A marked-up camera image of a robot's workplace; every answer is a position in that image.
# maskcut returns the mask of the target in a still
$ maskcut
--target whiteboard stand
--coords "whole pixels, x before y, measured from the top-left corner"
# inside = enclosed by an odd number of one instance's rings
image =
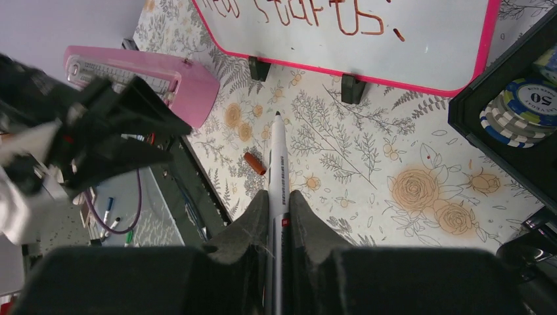
[[[346,104],[360,104],[366,82],[356,79],[354,75],[343,74],[340,85],[340,100]]]
[[[269,69],[271,69],[270,63],[261,61],[257,59],[257,57],[249,56],[248,65],[250,66],[250,74],[252,75],[252,80],[261,82],[265,82],[265,80],[267,80]]]

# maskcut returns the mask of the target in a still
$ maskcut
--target black tray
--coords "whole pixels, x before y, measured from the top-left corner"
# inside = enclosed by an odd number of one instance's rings
[[[449,125],[557,213],[557,133],[532,148],[498,142],[481,127],[479,113],[512,80],[535,75],[532,63],[557,43],[557,7],[449,103]]]

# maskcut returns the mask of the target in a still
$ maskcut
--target brown marker cap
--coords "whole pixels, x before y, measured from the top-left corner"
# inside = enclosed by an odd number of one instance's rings
[[[244,154],[244,159],[246,160],[246,162],[248,162],[248,164],[252,167],[252,169],[254,169],[254,171],[257,174],[264,175],[267,172],[263,164],[261,164],[261,162],[259,162],[259,160],[251,153],[246,152]]]

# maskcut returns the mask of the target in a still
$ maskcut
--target floral tablecloth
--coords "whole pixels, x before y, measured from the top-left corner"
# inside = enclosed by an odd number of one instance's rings
[[[503,0],[490,62],[551,6]],[[361,104],[349,105],[339,77],[277,65],[266,82],[252,81],[245,59],[212,43],[191,0],[148,0],[134,40],[142,51],[201,62],[220,79],[209,118],[189,140],[233,218],[266,187],[243,153],[268,163],[277,110],[290,189],[355,245],[496,251],[542,206],[447,124],[447,98],[370,84]]]

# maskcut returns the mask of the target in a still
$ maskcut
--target whiteboard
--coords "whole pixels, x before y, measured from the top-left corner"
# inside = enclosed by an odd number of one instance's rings
[[[501,0],[193,0],[215,44],[454,96],[485,67]]]

